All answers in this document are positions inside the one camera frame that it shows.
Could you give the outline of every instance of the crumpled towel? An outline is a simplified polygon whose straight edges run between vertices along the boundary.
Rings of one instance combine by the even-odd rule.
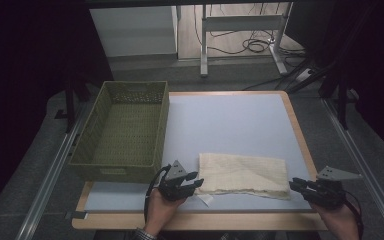
[[[290,199],[288,174],[283,159],[201,153],[197,194],[247,193]]]

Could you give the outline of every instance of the metal stand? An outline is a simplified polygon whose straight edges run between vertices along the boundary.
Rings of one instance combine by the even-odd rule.
[[[279,69],[279,73],[281,75],[286,75],[286,67],[279,56],[279,45],[283,33],[285,32],[291,6],[292,3],[289,2],[286,11],[282,15],[207,17],[207,8],[206,5],[203,5],[201,77],[206,77],[208,75],[207,32],[253,30],[278,30],[276,38],[270,42],[269,48],[276,66]]]

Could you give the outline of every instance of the wire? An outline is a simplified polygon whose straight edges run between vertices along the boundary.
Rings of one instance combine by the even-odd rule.
[[[302,68],[304,68],[304,66],[306,66],[310,61],[310,58],[305,58],[300,64],[298,64],[298,66],[296,66],[290,73],[288,73],[288,77],[289,76],[292,76],[292,75],[295,75],[295,77],[293,77],[291,79],[291,81],[289,81],[288,85],[283,89],[283,91],[286,91],[289,86],[292,84],[292,82],[296,79],[297,75],[299,74],[299,70],[301,70]],[[275,87],[275,90],[277,90],[280,85],[282,84],[282,82],[279,82],[279,84]]]
[[[157,181],[157,178],[160,176],[160,174],[163,171],[168,171],[170,168],[171,168],[171,165],[169,164],[161,168],[160,170],[158,170],[158,172],[155,174],[154,178],[152,179],[151,183],[149,184],[148,190],[146,191],[146,194],[145,194],[145,203],[143,206],[143,216],[145,217],[145,223],[148,218],[149,197],[151,196],[152,189],[154,189],[155,182]]]
[[[261,86],[261,85],[264,85],[264,84],[268,84],[268,83],[271,83],[271,82],[274,82],[274,81],[277,81],[277,80],[281,80],[282,78],[283,77],[275,78],[275,79],[271,79],[271,80],[268,80],[268,81],[265,81],[265,82],[262,82],[262,83],[258,83],[258,84],[246,87],[246,88],[242,89],[241,91],[248,91],[251,88],[258,87],[258,86]]]
[[[221,4],[220,4],[220,11],[223,13],[223,16],[226,15],[226,14],[224,14],[223,9],[221,9]]]
[[[252,6],[252,8],[251,8],[251,9],[249,10],[249,12],[248,12],[248,15],[252,12],[252,9],[254,9],[256,5],[257,5],[257,4],[254,3],[254,5]]]
[[[357,197],[348,191],[344,190],[344,192],[354,198],[355,202],[357,203],[358,210],[360,211],[360,216],[363,216],[363,210],[361,209],[360,201],[358,201]]]
[[[260,9],[260,15],[265,15],[266,14],[266,8],[267,8],[267,5],[268,3],[266,3],[266,5],[261,5],[261,9]]]
[[[282,49],[283,51],[288,51],[288,52],[305,52],[305,48],[303,48],[303,49],[285,49],[285,48],[279,47],[279,49]]]
[[[212,14],[212,5],[210,6],[210,16],[211,16],[211,14]],[[201,42],[201,39],[199,38],[198,28],[197,28],[197,23],[196,23],[196,5],[194,5],[194,24],[195,24],[195,34],[196,34],[196,37],[198,39],[199,44],[202,46],[202,42]],[[218,35],[213,35],[212,32],[210,32],[210,34],[213,37],[220,37],[220,36],[232,34],[232,33],[235,33],[235,32],[238,32],[238,31],[230,31],[230,32],[226,32],[226,33],[222,33],[222,34],[218,34]],[[257,53],[257,54],[258,53],[262,53],[262,52],[264,52],[268,48],[270,43],[268,41],[265,41],[265,40],[255,39],[256,33],[258,33],[258,32],[259,31],[252,31],[250,37],[242,42],[243,49],[239,50],[237,52],[228,52],[228,51],[224,51],[224,50],[219,49],[219,48],[208,47],[208,46],[207,46],[207,48],[208,49],[212,49],[212,50],[216,50],[216,51],[219,51],[219,52],[222,52],[222,53],[225,53],[225,54],[229,54],[229,55],[239,54],[239,53],[245,52],[246,50],[249,50],[250,52]],[[273,38],[273,35],[270,34],[269,32],[267,32],[267,31],[261,31],[261,32],[265,32],[271,38]]]
[[[280,3],[277,3],[276,14],[277,14],[277,11],[279,11],[279,6],[280,6]]]
[[[290,59],[290,58],[306,58],[306,56],[285,57],[284,62],[286,65],[288,65],[290,67],[298,67],[299,64],[298,65],[292,65],[290,62],[288,62],[288,59]]]

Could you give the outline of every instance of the aluminum rail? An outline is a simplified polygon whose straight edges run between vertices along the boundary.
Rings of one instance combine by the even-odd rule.
[[[36,193],[36,197],[32,202],[32,205],[24,218],[24,221],[20,227],[20,230],[16,236],[16,240],[30,240],[32,239],[45,207],[48,203],[49,197],[52,194],[55,183],[58,180],[61,169],[65,165],[67,155],[70,151],[71,145],[83,125],[87,117],[87,103],[80,103],[77,110],[76,122],[70,133],[67,133],[55,155],[52,164],[43,179],[42,185],[39,191]]]
[[[335,126],[339,137],[347,148],[352,160],[354,161],[357,170],[360,172],[361,175],[363,175],[363,180],[384,217],[384,191],[382,187],[376,180],[373,172],[370,170],[369,165],[364,160],[363,154],[358,149],[351,134],[347,130],[344,130],[344,128],[336,118],[336,109],[333,106],[332,102],[327,99],[322,99],[322,103],[326,107],[330,119],[333,125]]]

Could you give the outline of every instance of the black cable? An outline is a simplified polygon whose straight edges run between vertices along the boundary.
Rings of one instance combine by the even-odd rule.
[[[285,49],[285,48],[279,47],[279,49],[281,49],[283,51],[287,51],[287,52],[303,52],[303,51],[305,51],[305,48],[303,48],[303,49]]]
[[[276,14],[277,14],[277,11],[279,11],[279,6],[280,6],[280,3],[277,3]]]
[[[210,7],[210,16],[212,14],[212,5]],[[196,23],[196,5],[194,5],[194,24],[195,24],[195,34],[196,34],[196,37],[198,39],[198,42],[199,44],[202,46],[202,42],[201,42],[201,39],[199,38],[199,34],[198,34],[198,28],[197,28],[197,23]],[[219,35],[213,35],[211,32],[210,34],[213,36],[213,37],[219,37],[219,36],[223,36],[223,35],[228,35],[228,34],[231,34],[231,33],[235,33],[235,32],[238,32],[238,31],[230,31],[230,32],[226,32],[226,33],[222,33],[222,34],[219,34]],[[271,36],[271,38],[273,38],[273,35],[271,35],[269,32],[267,31],[263,31],[265,33],[267,33],[268,35]],[[235,54],[239,54],[239,53],[242,53],[242,52],[245,52],[246,50],[249,50],[250,52],[253,52],[253,53],[261,53],[261,52],[264,52],[267,47],[269,46],[269,43],[267,41],[264,41],[264,40],[260,40],[260,39],[254,39],[254,35],[255,35],[256,31],[252,31],[251,32],[251,35],[249,37],[249,39],[246,39],[242,42],[242,47],[243,49],[242,50],[239,50],[237,52],[227,52],[227,51],[224,51],[222,49],[219,49],[219,48],[215,48],[215,47],[208,47],[208,49],[213,49],[213,50],[216,50],[216,51],[219,51],[219,52],[222,52],[222,53],[225,53],[225,54],[230,54],[230,55],[235,55]],[[259,50],[255,50],[255,47],[258,46],[260,47],[261,49]]]
[[[271,82],[274,82],[274,81],[279,81],[279,83],[274,87],[274,90],[277,90],[278,87],[280,86],[280,84],[288,77],[290,77],[292,74],[295,74],[296,72],[298,72],[298,70],[302,69],[302,67],[304,67],[305,64],[307,64],[307,62],[309,61],[309,59],[304,59],[304,61],[302,61],[298,66],[297,68],[293,69],[291,72],[289,72],[287,75],[285,76],[282,76],[282,77],[279,77],[279,78],[275,78],[275,79],[271,79],[271,80],[268,80],[268,81],[265,81],[265,82],[262,82],[262,83],[258,83],[258,84],[255,84],[255,85],[252,85],[252,86],[249,86],[249,87],[246,87],[244,89],[242,89],[241,91],[248,91],[249,89],[251,88],[254,88],[254,87],[258,87],[258,86],[261,86],[263,84],[268,84],[268,83],[271,83]]]
[[[298,74],[299,72],[296,72],[295,76],[291,79],[291,81],[289,81],[288,85],[286,85],[286,87],[283,89],[283,91],[286,91],[289,86],[291,86],[291,84],[295,81],[295,79],[298,77]]]
[[[152,179],[151,183],[149,184],[148,190],[146,191],[146,194],[145,194],[145,203],[143,206],[143,216],[145,217],[145,223],[148,217],[149,197],[151,196],[152,189],[154,189],[155,182],[157,181],[157,178],[160,176],[160,174],[163,171],[168,171],[170,168],[171,168],[171,165],[169,164],[161,168],[160,170],[158,170],[158,172],[155,174],[154,178]]]
[[[220,4],[220,11],[223,13],[223,16],[226,16],[226,14],[224,14],[223,12],[223,9],[221,9],[221,4]]]
[[[286,65],[288,65],[290,67],[298,67],[299,64],[298,65],[292,65],[290,62],[288,62],[288,59],[290,59],[290,58],[307,58],[307,57],[306,56],[285,57],[284,61],[285,61]]]
[[[257,5],[257,4],[254,3],[254,5],[252,6],[252,8],[251,8],[251,9],[249,10],[249,12],[248,12],[248,15],[251,13],[252,9],[254,9],[256,5]]]
[[[344,192],[354,198],[355,202],[357,203],[357,207],[358,207],[358,209],[360,211],[360,215],[362,216],[363,215],[363,210],[361,209],[360,201],[358,201],[357,197],[354,196],[352,193],[350,193],[348,191],[345,191],[345,190],[344,190]]]
[[[348,200],[345,200],[344,202],[345,206],[347,206],[351,212],[354,214],[356,223],[357,223],[357,228],[358,228],[358,237],[359,239],[363,239],[363,232],[364,232],[364,224],[363,224],[363,218],[361,215],[361,212],[359,212],[352,203],[350,203]]]
[[[279,47],[279,52],[283,55],[288,55],[292,57],[311,57],[310,54],[306,53],[303,50],[286,50],[284,48]]]

